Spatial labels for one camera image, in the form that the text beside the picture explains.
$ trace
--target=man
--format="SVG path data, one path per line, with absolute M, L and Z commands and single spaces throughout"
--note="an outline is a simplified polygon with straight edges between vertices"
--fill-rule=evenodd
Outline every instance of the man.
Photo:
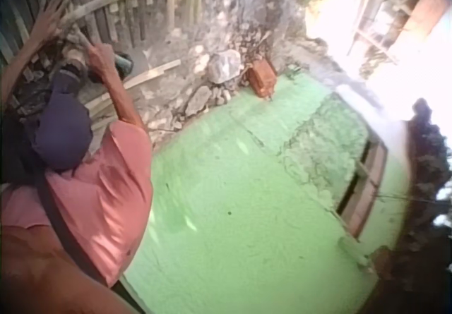
M 32 57 L 59 33 L 70 0 L 51 0 L 40 11 L 29 40 L 1 76 L 1 110 Z M 107 44 L 88 48 L 119 120 L 89 158 L 88 111 L 76 95 L 86 70 L 76 50 L 52 78 L 52 96 L 30 131 L 33 150 L 46 163 L 46 179 L 71 233 L 111 287 L 129 266 L 150 213 L 151 144 L 121 83 Z M 1 290 L 12 313 L 132 313 L 107 287 L 89 278 L 63 249 L 33 186 L 2 194 Z

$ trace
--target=pink shirt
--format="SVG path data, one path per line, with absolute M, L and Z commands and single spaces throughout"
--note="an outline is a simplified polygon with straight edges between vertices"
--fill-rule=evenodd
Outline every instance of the pink shirt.
M 69 229 L 109 286 L 130 265 L 148 223 L 151 150 L 143 129 L 116 121 L 100 149 L 74 174 L 47 173 Z M 6 194 L 1 200 L 2 226 L 50 226 L 34 188 Z

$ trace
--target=red object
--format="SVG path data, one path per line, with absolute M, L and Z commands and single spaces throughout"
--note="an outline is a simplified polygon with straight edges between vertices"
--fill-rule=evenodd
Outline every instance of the red object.
M 253 62 L 247 75 L 258 97 L 271 97 L 275 93 L 276 71 L 266 59 Z

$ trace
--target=green painted concrete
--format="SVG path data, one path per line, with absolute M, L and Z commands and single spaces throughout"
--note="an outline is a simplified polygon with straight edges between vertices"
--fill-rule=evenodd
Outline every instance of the green painted concrete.
M 147 232 L 125 278 L 156 314 L 351 314 L 376 283 L 334 215 L 366 127 L 326 88 L 280 78 L 194 122 L 153 162 Z M 408 181 L 388 156 L 382 193 Z M 360 238 L 392 246 L 405 205 L 378 199 Z

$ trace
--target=hand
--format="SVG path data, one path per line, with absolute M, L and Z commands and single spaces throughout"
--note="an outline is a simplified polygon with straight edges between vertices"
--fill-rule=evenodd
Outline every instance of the hand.
M 44 46 L 48 41 L 61 34 L 59 22 L 71 0 L 50 0 L 47 5 L 42 4 L 30 33 L 30 41 L 37 46 Z
M 105 82 L 105 78 L 118 75 L 114 65 L 114 52 L 110 44 L 94 44 L 88 46 L 88 56 L 91 69 Z

